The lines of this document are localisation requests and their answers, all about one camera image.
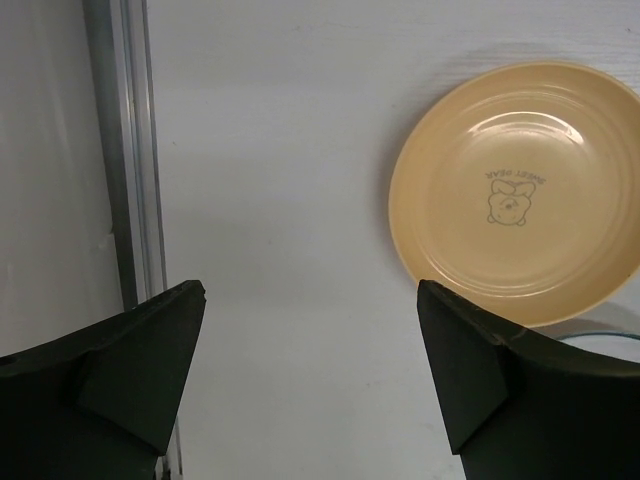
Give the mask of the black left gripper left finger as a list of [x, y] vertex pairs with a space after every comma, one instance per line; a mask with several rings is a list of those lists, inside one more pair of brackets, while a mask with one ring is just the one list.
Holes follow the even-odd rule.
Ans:
[[185, 281], [1, 359], [4, 479], [151, 479], [167, 453], [205, 289]]

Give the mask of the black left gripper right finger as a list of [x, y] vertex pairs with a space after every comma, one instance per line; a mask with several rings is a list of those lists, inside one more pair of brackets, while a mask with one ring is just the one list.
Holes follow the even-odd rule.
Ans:
[[423, 280], [417, 311], [468, 479], [636, 479], [639, 366], [566, 345]]

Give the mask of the white plate green rim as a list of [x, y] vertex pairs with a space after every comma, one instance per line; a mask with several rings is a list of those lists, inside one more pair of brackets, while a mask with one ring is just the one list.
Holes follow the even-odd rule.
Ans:
[[562, 336], [559, 341], [589, 352], [609, 356], [638, 355], [639, 335], [626, 332], [594, 331]]

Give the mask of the yellow bear plate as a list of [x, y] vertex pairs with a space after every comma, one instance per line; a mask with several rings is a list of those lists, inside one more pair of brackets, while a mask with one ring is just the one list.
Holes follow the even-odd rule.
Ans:
[[388, 214], [414, 281], [526, 327], [575, 318], [639, 272], [639, 96], [575, 63], [479, 75], [407, 138]]

